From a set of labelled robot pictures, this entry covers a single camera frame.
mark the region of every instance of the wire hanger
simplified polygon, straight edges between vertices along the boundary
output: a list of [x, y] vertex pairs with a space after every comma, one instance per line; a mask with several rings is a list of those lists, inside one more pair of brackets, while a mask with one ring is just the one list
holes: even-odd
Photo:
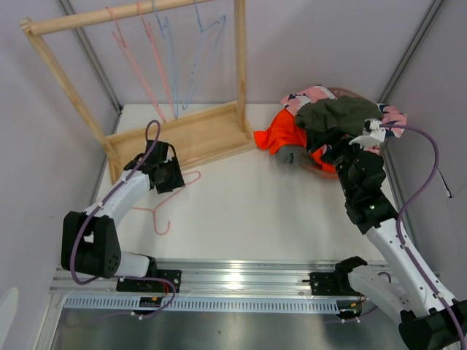
[[[201, 22], [201, 16], [199, 15], [197, 0], [195, 0], [195, 11], [196, 11], [196, 19], [198, 20], [200, 37], [199, 37], [198, 47], [196, 48], [195, 59], [194, 59], [194, 62], [193, 62], [193, 68], [191, 70], [190, 82], [188, 83], [188, 88], [185, 91], [185, 96], [183, 97], [183, 102], [182, 102], [183, 110], [187, 109], [187, 107], [191, 104], [191, 102], [193, 101], [193, 97], [196, 94], [196, 91], [198, 90], [199, 86], [203, 83], [204, 78], [207, 75], [207, 72], [211, 68], [212, 62], [214, 60], [214, 55], [215, 55], [215, 53], [217, 51], [217, 46], [218, 46], [219, 41], [220, 41], [220, 37], [222, 36], [222, 34], [224, 33], [224, 30], [225, 30], [225, 20], [226, 20], [225, 15], [220, 16], [214, 22], [212, 22], [211, 24], [209, 24], [208, 26], [205, 27], [205, 26], [203, 26], [203, 23]], [[215, 26], [216, 27], [220, 26], [219, 33], [217, 34], [217, 38], [215, 40], [214, 47], [212, 48], [212, 51], [211, 51], [211, 53], [209, 55], [209, 58], [208, 58], [208, 60], [206, 62], [204, 70], [201, 71], [201, 76], [200, 76], [198, 82], [195, 84], [194, 83], [195, 73], [198, 70], [198, 67], [200, 65], [199, 61], [201, 59], [201, 57], [200, 57], [201, 56], [201, 48], [203, 46], [203, 43], [209, 38], [208, 36], [206, 36], [206, 32], [210, 28], [213, 28]]]
[[[164, 24], [162, 24], [161, 19], [158, 16], [158, 12], [155, 6], [155, 0], [151, 0], [153, 3], [153, 10], [155, 13], [155, 17], [159, 23], [159, 29], [161, 30], [162, 37], [166, 41], [166, 46], [168, 48], [167, 50], [167, 55], [169, 59], [169, 71], [171, 72], [171, 86], [174, 88], [173, 93], [174, 96], [177, 96], [174, 99], [178, 101], [178, 76], [177, 76], [177, 62], [175, 61], [175, 56], [174, 56], [174, 43], [173, 43], [173, 38], [171, 36], [171, 27], [170, 27], [170, 22], [167, 17], [164, 17]], [[225, 30], [225, 22], [226, 22], [226, 16], [220, 16], [218, 19], [216, 19], [213, 23], [209, 24], [208, 26], [203, 26], [203, 23], [201, 21], [201, 16], [199, 14], [198, 10], [198, 2], [197, 0], [194, 1], [194, 6], [195, 6], [195, 12], [196, 12], [196, 19], [198, 22], [198, 27], [199, 27], [199, 41], [198, 41], [198, 46], [196, 48], [196, 53], [195, 53], [195, 58], [193, 62], [193, 68], [190, 73], [190, 81], [188, 83], [188, 88], [185, 91], [185, 95], [182, 100], [182, 109], [186, 110], [187, 107], [191, 104], [193, 101], [193, 97], [195, 96], [199, 86], [203, 83], [207, 72], [210, 70], [212, 62], [214, 60], [215, 53], [217, 51], [217, 47], [220, 41], [220, 37], [222, 36], [224, 30]], [[201, 60], [201, 49], [203, 48], [203, 43], [209, 38], [209, 36], [206, 35], [206, 32], [213, 28], [213, 27], [220, 26], [219, 33], [217, 34], [217, 38], [215, 40], [214, 47], [209, 54], [209, 58], [206, 62], [206, 65], [204, 69], [202, 70], [201, 76], [199, 77], [198, 81], [195, 83], [195, 75], [196, 72], [198, 71], [198, 68], [200, 66], [200, 60]]]
[[192, 183], [194, 182], [197, 182], [200, 178], [201, 178], [201, 173], [199, 171], [191, 171], [189, 173], [186, 173], [186, 174], [183, 174], [183, 177], [186, 177], [186, 176], [189, 176], [189, 175], [192, 175], [192, 174], [196, 174], [196, 178], [194, 178], [193, 180], [189, 181], [189, 182], [186, 182], [185, 183], [185, 186], [182, 187], [182, 188], [179, 188], [177, 191], [173, 192], [169, 197], [167, 197], [166, 199], [164, 199], [163, 201], [161, 201], [157, 206], [154, 207], [154, 209], [150, 209], [150, 208], [142, 208], [142, 207], [137, 207], [137, 206], [134, 206], [134, 207], [131, 207], [132, 209], [136, 209], [136, 210], [142, 210], [142, 211], [150, 211], [152, 214], [153, 214], [153, 224], [154, 224], [154, 232], [160, 236], [164, 236], [166, 235], [169, 231], [170, 231], [170, 227], [171, 227], [171, 221], [169, 220], [167, 222], [167, 228], [161, 232], [159, 231], [158, 229], [158, 226], [157, 226], [157, 220], [155, 218], [155, 215], [157, 214], [157, 210], [162, 207], [162, 205], [164, 205], [165, 203], [167, 203], [171, 198], [173, 198], [175, 195], [179, 194], [180, 192], [182, 192], [187, 186], [191, 185]]
[[179, 117], [179, 107], [178, 107], [178, 73], [177, 73], [177, 61], [175, 58], [175, 51], [174, 51], [174, 40], [172, 37], [172, 31], [169, 19], [164, 17], [164, 23], [162, 24], [161, 19], [158, 16], [158, 11], [155, 6], [155, 0], [151, 0], [153, 3], [153, 12], [155, 14], [155, 18], [158, 21], [159, 31], [162, 34], [163, 40], [166, 43], [167, 49], [167, 62], [169, 63], [169, 79], [170, 79], [170, 87], [171, 87], [171, 95], [173, 96], [174, 103], [175, 103], [175, 116], [176, 119]]
[[117, 18], [115, 18], [115, 15], [114, 15], [114, 12], [113, 12], [112, 8], [110, 8], [110, 7], [106, 7], [106, 8], [107, 8], [107, 11], [109, 11], [109, 14], [112, 16], [112, 19], [114, 20], [115, 25], [117, 26], [118, 35], [114, 31], [112, 31], [112, 35], [115, 38], [115, 41], [117, 42], [118, 47], [122, 50], [122, 53], [125, 56], [126, 60], [130, 63], [131, 67], [133, 68], [134, 73], [135, 73], [136, 77], [139, 80], [139, 83], [143, 87], [147, 97], [151, 100], [151, 103], [153, 104], [156, 112], [159, 114], [162, 121], [164, 121], [166, 123], [167, 119], [166, 119], [164, 113], [162, 112], [162, 109], [159, 107], [159, 104], [158, 104], [157, 100], [155, 99], [153, 91], [151, 90], [150, 86], [147, 84], [147, 81], [144, 78], [144, 76], [143, 76], [143, 74], [141, 72], [141, 69], [138, 66], [138, 63], [134, 59], [133, 53], [131, 52], [130, 48], [127, 45], [125, 37], [123, 36], [123, 33], [122, 33], [121, 29], [120, 29], [120, 26], [118, 25]]
[[149, 41], [150, 41], [150, 43], [151, 43], [151, 47], [152, 47], [152, 49], [153, 49], [153, 54], [154, 54], [154, 57], [155, 57], [155, 62], [156, 62], [157, 65], [158, 65], [158, 70], [159, 70], [159, 74], [160, 74], [160, 76], [161, 76], [163, 88], [164, 88], [164, 90], [166, 91], [167, 97], [169, 98], [170, 108], [171, 108], [171, 110], [172, 110], [172, 113], [174, 114], [174, 119], [177, 119], [177, 115], [175, 114], [174, 101], [172, 100], [172, 95], [171, 95], [171, 93], [170, 93], [169, 86], [167, 85], [166, 76], [165, 76], [165, 74], [163, 73], [163, 69], [162, 69], [162, 64], [161, 64], [161, 59], [160, 59], [160, 56], [159, 56], [159, 52], [158, 52], [157, 46], [155, 45], [153, 28], [152, 28], [152, 26], [151, 26], [150, 23], [149, 23], [149, 24], [146, 24], [146, 22], [144, 21], [143, 14], [142, 14], [142, 12], [141, 12], [141, 5], [140, 5], [139, 1], [136, 3], [136, 5], [137, 5], [137, 7], [138, 7], [138, 12], [139, 12], [139, 16], [140, 16], [140, 18], [141, 18], [141, 21], [143, 22], [144, 31], [146, 32], [147, 38], [149, 39]]

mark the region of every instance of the black bracket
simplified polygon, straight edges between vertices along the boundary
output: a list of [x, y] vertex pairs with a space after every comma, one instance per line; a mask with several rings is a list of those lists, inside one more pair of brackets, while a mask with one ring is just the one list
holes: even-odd
[[395, 219], [397, 211], [381, 191], [386, 178], [384, 161], [379, 155], [349, 145], [343, 139], [333, 145], [321, 160], [336, 167], [345, 194], [345, 208], [350, 221], [364, 235], [381, 222]]
[[[70, 259], [76, 237], [88, 215], [70, 211], [63, 220], [61, 243], [61, 265], [70, 269]], [[115, 275], [121, 261], [121, 250], [117, 231], [112, 218], [107, 215], [93, 217], [86, 227], [84, 236], [94, 234], [94, 241], [86, 242], [84, 238], [78, 246], [75, 269], [76, 272], [110, 279]]]
[[334, 272], [311, 272], [309, 279], [302, 282], [309, 283], [312, 295], [357, 297], [360, 293], [350, 287], [348, 274], [361, 265], [367, 262], [361, 257], [351, 257], [338, 262]]
[[[146, 151], [148, 152], [153, 145], [153, 140], [146, 141]], [[174, 156], [167, 160], [169, 148]], [[123, 170], [134, 169], [140, 163], [144, 153], [138, 154]], [[172, 192], [174, 189], [185, 186], [182, 171], [177, 159], [177, 153], [174, 146], [167, 142], [157, 141], [153, 151], [149, 154], [146, 161], [140, 165], [139, 170], [149, 176], [150, 189], [154, 187], [157, 193]]]
[[[158, 279], [166, 279], [175, 286], [175, 291], [180, 292], [182, 283], [181, 270], [157, 270], [155, 276]], [[163, 284], [157, 281], [142, 281], [137, 279], [124, 279], [118, 281], [117, 292], [138, 292], [138, 293], [163, 293]]]
[[[459, 321], [462, 333], [467, 333], [467, 300], [453, 300], [451, 310]], [[412, 311], [401, 312], [399, 334], [410, 350], [443, 349], [459, 341], [454, 322], [447, 309], [430, 310], [430, 315], [416, 317]]]

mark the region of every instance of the wooden clothes rack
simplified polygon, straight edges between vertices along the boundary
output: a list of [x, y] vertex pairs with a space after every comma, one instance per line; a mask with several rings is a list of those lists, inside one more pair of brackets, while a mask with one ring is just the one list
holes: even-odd
[[[233, 1], [237, 78], [236, 100], [162, 124], [161, 138], [174, 145], [183, 169], [210, 163], [255, 147], [252, 129], [245, 118], [245, 0]], [[158, 11], [192, 4], [194, 4], [194, 0], [155, 0]], [[143, 1], [139, 6], [142, 14], [153, 12], [151, 0]], [[112, 9], [115, 18], [118, 20], [139, 15], [136, 3], [113, 7]], [[144, 128], [106, 136], [57, 61], [52, 50], [42, 38], [45, 34], [109, 21], [112, 21], [109, 12], [106, 9], [100, 9], [40, 22], [32, 22], [27, 17], [22, 19], [20, 24], [31, 45], [53, 74], [97, 141], [104, 148], [109, 159], [111, 180], [114, 183], [120, 177], [123, 166], [132, 160], [135, 155], [144, 152]], [[155, 135], [156, 130], [156, 127], [150, 129], [151, 137]]]

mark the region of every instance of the metal floor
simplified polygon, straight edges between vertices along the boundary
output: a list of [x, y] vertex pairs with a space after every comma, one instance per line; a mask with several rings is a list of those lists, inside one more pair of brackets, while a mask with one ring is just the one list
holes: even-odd
[[[360, 324], [334, 315], [167, 311], [139, 321], [111, 311], [64, 309], [52, 350], [383, 350], [406, 349], [397, 326], [381, 311]], [[88, 326], [73, 328], [74, 324]]]

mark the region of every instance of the white table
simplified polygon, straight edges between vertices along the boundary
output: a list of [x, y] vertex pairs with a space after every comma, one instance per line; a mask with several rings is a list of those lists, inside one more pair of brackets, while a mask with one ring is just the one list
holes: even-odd
[[[212, 105], [192, 105], [195, 112]], [[168, 106], [161, 106], [169, 114]], [[249, 104], [254, 130], [269, 126], [279, 104]], [[144, 127], [156, 116], [151, 105], [126, 105], [117, 132]], [[255, 149], [185, 171], [201, 178], [164, 203], [155, 214], [130, 210], [117, 231], [122, 250], [156, 258], [189, 260], [332, 261], [381, 254], [348, 219], [339, 181], [278, 164]], [[98, 196], [110, 188], [106, 169]], [[383, 185], [393, 202], [387, 180]], [[170, 194], [149, 192], [135, 205], [154, 209]]]

